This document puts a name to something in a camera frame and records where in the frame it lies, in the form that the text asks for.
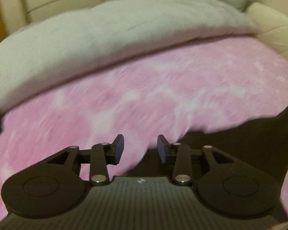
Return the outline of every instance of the folded blanket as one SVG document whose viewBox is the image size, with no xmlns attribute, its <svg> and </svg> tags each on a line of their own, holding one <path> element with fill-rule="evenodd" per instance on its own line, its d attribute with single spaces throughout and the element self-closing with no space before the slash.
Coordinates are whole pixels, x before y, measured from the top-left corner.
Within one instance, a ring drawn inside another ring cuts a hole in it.
<svg viewBox="0 0 288 230">
<path fill-rule="evenodd" d="M 254 32 L 217 0 L 115 0 L 70 11 L 0 44 L 0 114 L 46 89 L 139 54 L 195 38 Z"/>
</svg>

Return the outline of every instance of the pink object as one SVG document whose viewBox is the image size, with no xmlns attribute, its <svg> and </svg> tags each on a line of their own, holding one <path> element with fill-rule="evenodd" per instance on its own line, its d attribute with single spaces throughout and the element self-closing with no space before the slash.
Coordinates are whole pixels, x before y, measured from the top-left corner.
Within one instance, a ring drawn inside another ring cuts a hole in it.
<svg viewBox="0 0 288 230">
<path fill-rule="evenodd" d="M 70 82 L 7 113 L 0 190 L 14 173 L 70 145 L 87 149 L 123 134 L 121 162 L 108 168 L 113 176 L 136 165 L 159 134 L 174 142 L 190 127 L 216 131 L 287 105 L 288 62 L 273 50 L 247 36 L 193 41 Z M 81 177 L 88 178 L 88 166 Z M 288 211 L 288 173 L 282 200 Z M 0 220 L 6 214 L 0 198 Z"/>
</svg>

